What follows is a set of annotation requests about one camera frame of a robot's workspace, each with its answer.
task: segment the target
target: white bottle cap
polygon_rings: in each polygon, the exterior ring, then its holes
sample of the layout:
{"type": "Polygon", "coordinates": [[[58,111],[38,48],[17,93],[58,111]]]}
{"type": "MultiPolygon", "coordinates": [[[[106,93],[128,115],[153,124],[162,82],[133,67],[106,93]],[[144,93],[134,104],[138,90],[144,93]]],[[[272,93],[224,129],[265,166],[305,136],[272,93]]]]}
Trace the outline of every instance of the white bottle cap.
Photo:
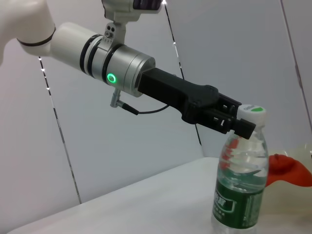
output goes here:
{"type": "Polygon", "coordinates": [[[237,119],[244,119],[257,126],[264,126],[267,111],[261,106],[241,105],[237,111],[237,119]]]}

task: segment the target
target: black cable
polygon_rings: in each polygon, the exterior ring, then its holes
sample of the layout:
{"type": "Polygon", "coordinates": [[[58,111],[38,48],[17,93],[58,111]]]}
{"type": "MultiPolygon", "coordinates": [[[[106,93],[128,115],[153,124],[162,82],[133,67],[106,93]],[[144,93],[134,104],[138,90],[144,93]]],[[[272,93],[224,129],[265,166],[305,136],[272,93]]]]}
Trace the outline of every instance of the black cable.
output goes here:
{"type": "Polygon", "coordinates": [[[146,114],[153,114],[153,113],[157,113],[157,112],[161,112],[165,109],[167,109],[169,107],[169,105],[164,106],[163,108],[160,108],[159,110],[155,110],[155,111],[146,111],[146,112],[139,112],[139,115],[146,115],[146,114]]]}

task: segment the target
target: plastic water bottle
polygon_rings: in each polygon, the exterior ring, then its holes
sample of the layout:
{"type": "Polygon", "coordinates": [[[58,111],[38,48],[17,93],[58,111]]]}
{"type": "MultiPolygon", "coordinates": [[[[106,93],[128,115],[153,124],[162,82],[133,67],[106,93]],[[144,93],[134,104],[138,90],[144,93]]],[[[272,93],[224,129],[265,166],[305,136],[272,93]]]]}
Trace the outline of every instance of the plastic water bottle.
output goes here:
{"type": "Polygon", "coordinates": [[[232,133],[225,143],[218,166],[212,225],[216,234],[254,234],[269,156],[262,134],[266,110],[241,105],[237,119],[256,124],[250,139],[232,133]]]}

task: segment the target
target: green label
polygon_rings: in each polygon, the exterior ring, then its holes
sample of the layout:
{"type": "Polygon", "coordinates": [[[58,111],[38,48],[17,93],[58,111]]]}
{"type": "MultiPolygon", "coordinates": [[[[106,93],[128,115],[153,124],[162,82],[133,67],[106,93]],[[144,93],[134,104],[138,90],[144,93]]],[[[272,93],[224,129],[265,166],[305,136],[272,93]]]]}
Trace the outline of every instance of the green label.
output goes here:
{"type": "Polygon", "coordinates": [[[262,194],[263,190],[248,194],[233,191],[217,180],[213,214],[219,222],[230,228],[250,228],[258,221],[262,194]]]}

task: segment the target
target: red cloth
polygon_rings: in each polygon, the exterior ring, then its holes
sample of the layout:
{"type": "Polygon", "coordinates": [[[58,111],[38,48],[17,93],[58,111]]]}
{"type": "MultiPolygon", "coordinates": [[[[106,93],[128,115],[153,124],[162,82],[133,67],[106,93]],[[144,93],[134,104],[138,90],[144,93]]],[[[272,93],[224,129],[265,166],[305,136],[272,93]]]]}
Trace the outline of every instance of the red cloth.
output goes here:
{"type": "Polygon", "coordinates": [[[269,157],[269,175],[266,186],[278,180],[302,187],[312,187],[312,174],[301,162],[292,157],[275,154],[269,157]]]}

